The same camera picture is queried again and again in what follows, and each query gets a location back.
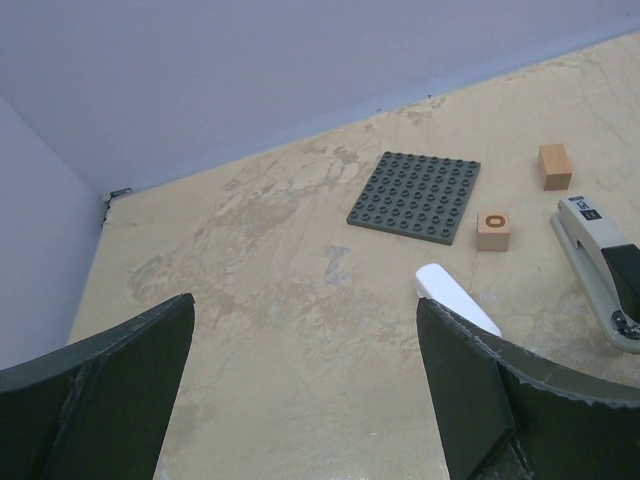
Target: wooden block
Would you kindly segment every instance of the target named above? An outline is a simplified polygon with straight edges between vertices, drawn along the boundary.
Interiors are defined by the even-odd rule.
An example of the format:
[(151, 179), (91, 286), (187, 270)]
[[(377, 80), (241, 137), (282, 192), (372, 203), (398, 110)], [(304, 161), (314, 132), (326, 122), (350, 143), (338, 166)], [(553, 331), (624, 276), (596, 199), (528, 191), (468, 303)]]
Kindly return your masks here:
[(510, 234), (509, 212), (478, 212), (476, 250), (506, 252)]
[(538, 167), (544, 190), (566, 190), (571, 182), (571, 162), (564, 145), (541, 145), (538, 153)]

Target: white plastic piece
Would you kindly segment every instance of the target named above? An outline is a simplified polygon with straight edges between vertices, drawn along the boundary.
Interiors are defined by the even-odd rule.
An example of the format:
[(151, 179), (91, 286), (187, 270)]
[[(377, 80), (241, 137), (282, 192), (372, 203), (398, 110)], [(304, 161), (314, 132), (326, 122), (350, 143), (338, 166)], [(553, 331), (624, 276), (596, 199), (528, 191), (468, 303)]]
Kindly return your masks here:
[(458, 285), (453, 277), (437, 263), (425, 265), (416, 272), (416, 288), (418, 297), (436, 300), (474, 325), (502, 337), (498, 326)]

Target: gray stapler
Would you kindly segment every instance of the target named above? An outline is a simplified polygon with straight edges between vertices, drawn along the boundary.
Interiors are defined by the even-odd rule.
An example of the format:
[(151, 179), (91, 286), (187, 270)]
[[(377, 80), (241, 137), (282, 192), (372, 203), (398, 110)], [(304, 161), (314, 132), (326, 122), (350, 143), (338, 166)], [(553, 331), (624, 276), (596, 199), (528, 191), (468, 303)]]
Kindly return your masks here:
[(640, 353), (640, 250), (585, 197), (560, 200), (551, 225), (604, 335)]

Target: white wall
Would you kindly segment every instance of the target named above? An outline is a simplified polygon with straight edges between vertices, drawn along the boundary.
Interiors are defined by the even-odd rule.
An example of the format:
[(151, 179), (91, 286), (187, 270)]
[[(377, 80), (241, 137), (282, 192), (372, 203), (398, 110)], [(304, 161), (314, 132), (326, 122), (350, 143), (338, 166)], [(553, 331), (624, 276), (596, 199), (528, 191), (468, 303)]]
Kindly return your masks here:
[(103, 212), (0, 98), (0, 369), (66, 344)]
[(2, 93), (147, 187), (640, 26), (638, 0), (4, 0)]

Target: small wooden cube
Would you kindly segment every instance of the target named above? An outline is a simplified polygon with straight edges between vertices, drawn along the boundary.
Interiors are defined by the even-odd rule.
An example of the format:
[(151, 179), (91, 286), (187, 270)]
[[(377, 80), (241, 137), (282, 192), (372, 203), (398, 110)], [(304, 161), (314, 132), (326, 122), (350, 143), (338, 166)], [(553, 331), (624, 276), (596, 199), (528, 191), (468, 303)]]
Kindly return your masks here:
[(510, 234), (509, 212), (478, 212), (476, 250), (506, 252)]
[(544, 190), (566, 190), (571, 182), (571, 162), (564, 145), (541, 145), (538, 167)]

